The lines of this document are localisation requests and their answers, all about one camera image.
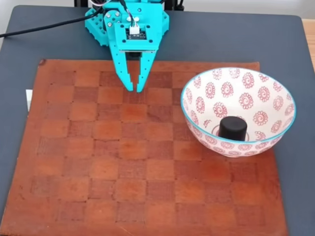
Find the table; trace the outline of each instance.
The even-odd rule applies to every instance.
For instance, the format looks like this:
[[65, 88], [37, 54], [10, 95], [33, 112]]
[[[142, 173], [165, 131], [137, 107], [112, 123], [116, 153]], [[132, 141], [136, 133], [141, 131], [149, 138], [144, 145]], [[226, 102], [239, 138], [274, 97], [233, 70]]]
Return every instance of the table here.
[[[78, 18], [86, 8], [18, 6], [8, 31]], [[170, 31], [157, 60], [249, 62], [292, 93], [297, 118], [275, 146], [291, 236], [315, 235], [315, 74], [302, 21], [296, 16], [169, 12]], [[0, 215], [4, 211], [27, 120], [25, 89], [46, 59], [111, 59], [76, 23], [4, 40], [0, 51]]]

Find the white bowl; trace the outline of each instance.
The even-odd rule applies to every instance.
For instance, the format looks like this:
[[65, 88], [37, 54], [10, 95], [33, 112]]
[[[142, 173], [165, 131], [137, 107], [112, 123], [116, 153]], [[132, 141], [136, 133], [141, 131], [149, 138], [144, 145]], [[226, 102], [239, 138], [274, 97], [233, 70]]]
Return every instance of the white bowl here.
[[[275, 79], [253, 70], [225, 67], [203, 72], [184, 87], [181, 105], [187, 125], [207, 148], [224, 156], [252, 156], [275, 145], [292, 126], [296, 107]], [[218, 137], [226, 116], [247, 123], [246, 140]]]

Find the teal bowl rim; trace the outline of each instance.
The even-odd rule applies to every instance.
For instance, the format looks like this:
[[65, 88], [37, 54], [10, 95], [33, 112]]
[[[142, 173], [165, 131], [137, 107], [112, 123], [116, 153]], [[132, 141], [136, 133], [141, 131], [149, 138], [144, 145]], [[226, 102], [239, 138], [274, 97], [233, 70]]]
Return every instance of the teal bowl rim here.
[[[272, 79], [273, 81], [279, 83], [283, 88], [285, 88], [285, 90], [288, 92], [288, 94], [291, 96], [292, 98], [292, 102], [293, 102], [293, 105], [294, 105], [294, 116], [293, 116], [293, 120], [291, 121], [290, 125], [284, 130], [282, 131], [280, 134], [277, 134], [271, 138], [268, 138], [268, 139], [264, 139], [264, 140], [257, 140], [257, 141], [236, 141], [236, 140], [230, 140], [230, 139], [225, 139], [225, 138], [221, 138], [219, 136], [216, 136], [216, 135], [213, 135], [211, 133], [208, 133], [207, 131], [203, 130], [202, 128], [200, 128], [198, 125], [196, 125], [190, 118], [189, 116], [186, 114], [186, 111], [184, 109], [184, 105], [183, 105], [183, 96], [185, 95], [185, 90], [186, 90], [186, 87], [197, 77], [197, 76], [201, 76], [205, 73], [208, 73], [208, 72], [211, 72], [211, 71], [214, 71], [214, 70], [217, 70], [217, 69], [243, 69], [243, 70], [247, 70], [247, 71], [251, 71], [251, 72], [254, 72], [254, 73], [259, 73], [259, 74], [262, 74], [264, 76], [268, 76], [270, 79]], [[263, 143], [263, 142], [268, 142], [268, 141], [271, 141], [271, 140], [274, 140], [280, 136], [283, 136], [288, 130], [289, 128], [291, 128], [291, 126], [293, 125], [294, 121], [295, 121], [295, 118], [296, 118], [296, 104], [295, 104], [295, 101], [294, 101], [294, 98], [292, 96], [292, 94], [290, 93], [290, 91], [283, 85], [281, 84], [278, 80], [275, 80], [274, 78], [272, 78], [271, 76], [269, 75], [266, 75], [262, 72], [259, 72], [259, 71], [255, 71], [255, 70], [250, 70], [250, 69], [246, 69], [246, 68], [241, 68], [241, 67], [219, 67], [219, 68], [216, 68], [216, 69], [212, 69], [212, 70], [207, 70], [207, 71], [204, 71], [196, 76], [194, 76], [193, 78], [191, 78], [187, 83], [186, 85], [184, 86], [183, 90], [182, 90], [182, 95], [181, 95], [181, 108], [182, 108], [182, 111], [185, 115], [185, 118], [195, 127], [197, 128], [199, 131], [201, 131], [202, 133], [210, 136], [210, 137], [213, 137], [215, 139], [218, 139], [218, 140], [221, 140], [221, 141], [225, 141], [225, 142], [230, 142], [230, 143], [236, 143], [236, 144], [254, 144], [254, 143]]]

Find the black object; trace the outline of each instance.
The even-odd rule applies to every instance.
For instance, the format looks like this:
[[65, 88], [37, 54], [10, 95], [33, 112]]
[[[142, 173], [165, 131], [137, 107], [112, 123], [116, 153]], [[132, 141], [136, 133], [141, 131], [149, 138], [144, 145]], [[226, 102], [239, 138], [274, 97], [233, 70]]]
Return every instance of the black object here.
[[77, 7], [88, 7], [88, 0], [74, 0], [74, 6]]
[[220, 122], [219, 137], [244, 141], [246, 138], [247, 123], [239, 117], [225, 117]]
[[183, 11], [184, 6], [183, 2], [184, 0], [180, 1], [180, 4], [178, 4], [178, 0], [162, 0], [161, 3], [165, 2], [164, 10], [169, 11]]

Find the chessboard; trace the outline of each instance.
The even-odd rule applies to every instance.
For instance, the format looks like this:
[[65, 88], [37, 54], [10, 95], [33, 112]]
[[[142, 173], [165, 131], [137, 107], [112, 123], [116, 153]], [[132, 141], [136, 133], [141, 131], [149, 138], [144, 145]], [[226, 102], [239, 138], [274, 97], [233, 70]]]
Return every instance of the chessboard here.
[[156, 61], [136, 93], [112, 61], [41, 61], [0, 233], [286, 236], [273, 151], [227, 158], [185, 123], [184, 85], [225, 66], [259, 70]]

